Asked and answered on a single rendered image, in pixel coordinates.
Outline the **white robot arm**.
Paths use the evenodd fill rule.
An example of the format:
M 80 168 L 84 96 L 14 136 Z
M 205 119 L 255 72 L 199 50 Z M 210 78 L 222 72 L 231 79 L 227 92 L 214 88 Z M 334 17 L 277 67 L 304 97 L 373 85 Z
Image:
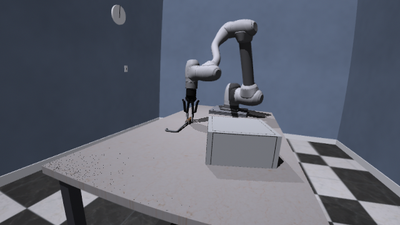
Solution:
M 257 31 L 257 23 L 250 19 L 241 19 L 224 24 L 211 45 L 213 60 L 207 61 L 202 66 L 199 65 L 198 60 L 187 61 L 185 69 L 186 88 L 197 89 L 198 81 L 218 80 L 221 77 L 221 69 L 218 67 L 221 60 L 219 46 L 228 38 L 236 38 L 241 56 L 243 85 L 229 83 L 224 93 L 224 105 L 220 105 L 219 108 L 224 111 L 238 112 L 239 109 L 241 110 L 239 104 L 246 106 L 261 104 L 264 96 L 254 82 L 251 49 L 251 41 Z

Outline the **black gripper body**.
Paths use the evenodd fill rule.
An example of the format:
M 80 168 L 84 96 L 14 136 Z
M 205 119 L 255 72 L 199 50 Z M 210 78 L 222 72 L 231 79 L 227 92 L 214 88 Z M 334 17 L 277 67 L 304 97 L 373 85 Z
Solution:
M 191 99 L 193 99 L 193 102 L 196 100 L 196 89 L 186 89 L 186 101 L 188 101 L 189 98 L 189 103 L 191 103 Z

